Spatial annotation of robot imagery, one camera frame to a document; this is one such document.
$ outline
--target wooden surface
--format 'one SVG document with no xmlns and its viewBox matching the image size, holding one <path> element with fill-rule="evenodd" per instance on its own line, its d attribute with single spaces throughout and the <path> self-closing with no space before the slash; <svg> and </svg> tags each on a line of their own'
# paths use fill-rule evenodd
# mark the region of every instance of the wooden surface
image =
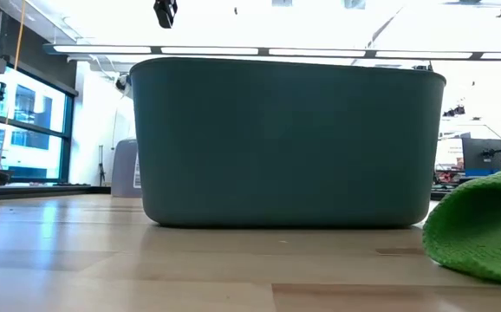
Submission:
<svg viewBox="0 0 501 312">
<path fill-rule="evenodd" d="M 0 311 L 498 311 L 501 286 L 440 268 L 421 228 L 159 228 L 138 199 L 0 201 Z"/>
</svg>

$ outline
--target window frame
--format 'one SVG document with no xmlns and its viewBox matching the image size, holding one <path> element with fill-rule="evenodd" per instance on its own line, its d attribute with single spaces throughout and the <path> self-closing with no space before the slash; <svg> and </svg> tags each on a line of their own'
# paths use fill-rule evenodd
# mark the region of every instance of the window frame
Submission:
<svg viewBox="0 0 501 312">
<path fill-rule="evenodd" d="M 49 87 L 52 87 L 60 92 L 65 94 L 65 103 L 64 103 L 64 121 L 62 131 L 50 130 L 49 128 L 40 127 L 34 124 L 29 124 L 26 122 L 18 121 L 9 118 L 8 125 L 17 127 L 22 130 L 32 131 L 34 133 L 42 133 L 47 134 L 49 136 L 54 136 L 62 139 L 62 150 L 60 152 L 59 159 L 59 174 L 58 178 L 50 179 L 50 178 L 14 178 L 13 176 L 10 179 L 10 183 L 67 183 L 69 179 L 69 160 L 71 154 L 71 139 L 72 139 L 72 126 L 73 126 L 73 112 L 74 112 L 74 97 L 75 94 L 71 94 L 68 90 L 64 90 L 63 88 L 59 88 L 58 86 L 49 83 L 39 77 L 36 77 L 25 70 L 21 70 L 20 68 L 17 70 L 19 73 L 27 75 L 28 77 L 39 81 Z M 6 118 L 0 116 L 0 124 L 5 124 Z"/>
</svg>

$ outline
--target wall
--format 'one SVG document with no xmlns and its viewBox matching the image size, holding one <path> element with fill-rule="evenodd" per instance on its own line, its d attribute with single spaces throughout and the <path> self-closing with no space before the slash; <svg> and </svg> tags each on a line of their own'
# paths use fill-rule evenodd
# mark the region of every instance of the wall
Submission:
<svg viewBox="0 0 501 312">
<path fill-rule="evenodd" d="M 466 111 L 465 116 L 449 119 L 446 130 L 454 127 L 471 132 L 473 138 L 497 139 L 493 130 L 501 137 L 501 62 L 433 62 L 433 66 L 447 78 L 443 109 L 460 104 Z M 481 120 L 473 122 L 474 117 Z"/>
<path fill-rule="evenodd" d="M 8 59 L 15 57 L 17 38 L 19 35 L 20 23 L 3 14 L 2 37 L 0 41 L 0 56 Z M 49 43 L 33 30 L 24 27 L 20 61 L 21 63 L 34 68 L 36 71 L 45 74 L 48 78 L 56 80 L 67 87 L 75 87 L 75 62 L 67 62 L 65 55 L 48 55 L 42 49 L 44 43 Z"/>
<path fill-rule="evenodd" d="M 113 146 L 135 136 L 133 101 L 122 98 L 102 73 L 90 71 L 86 62 L 77 65 L 74 125 L 69 182 L 99 185 L 99 146 L 103 145 L 106 182 L 112 181 Z"/>
</svg>

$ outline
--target label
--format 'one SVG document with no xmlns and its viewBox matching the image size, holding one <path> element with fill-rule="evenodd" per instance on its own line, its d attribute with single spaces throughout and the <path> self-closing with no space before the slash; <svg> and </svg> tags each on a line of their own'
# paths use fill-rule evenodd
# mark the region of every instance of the label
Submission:
<svg viewBox="0 0 501 312">
<path fill-rule="evenodd" d="M 135 159 L 135 173 L 133 174 L 133 188 L 140 188 L 139 153 Z"/>
</svg>

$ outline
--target bin rim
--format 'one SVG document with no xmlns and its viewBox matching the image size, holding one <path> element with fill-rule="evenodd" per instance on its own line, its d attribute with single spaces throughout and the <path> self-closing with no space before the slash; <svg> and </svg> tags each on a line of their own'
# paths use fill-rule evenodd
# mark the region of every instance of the bin rim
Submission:
<svg viewBox="0 0 501 312">
<path fill-rule="evenodd" d="M 190 61 L 190 62 L 233 62 L 233 63 L 276 63 L 276 64 L 282 64 L 284 66 L 317 66 L 317 67 L 340 67 L 340 68 L 345 68 L 347 70 L 360 70 L 360 71 L 370 71 L 370 72 L 382 72 L 384 74 L 386 73 L 399 73 L 400 75 L 430 75 L 430 76 L 435 76 L 440 78 L 444 85 L 447 84 L 447 79 L 439 73 L 429 71 L 429 70 L 418 70 L 418 69 L 398 69 L 398 68 L 377 68 L 377 67 L 363 67 L 363 66 L 349 66 L 349 65 L 331 65 L 331 64 L 314 64 L 314 63 L 301 63 L 301 62 L 280 62 L 280 61 L 262 61 L 262 60 L 236 60 L 236 59 L 223 59 L 221 57 L 215 58 L 204 58 L 204 57 L 177 57 L 177 56 L 167 56 L 167 57 L 156 57 L 150 60 L 145 60 L 143 62 L 138 62 L 135 65 L 131 67 L 129 70 L 129 74 L 132 75 L 133 72 L 137 71 L 141 66 L 147 65 L 149 63 L 154 63 L 154 62 L 170 62 L 170 61 Z"/>
</svg>

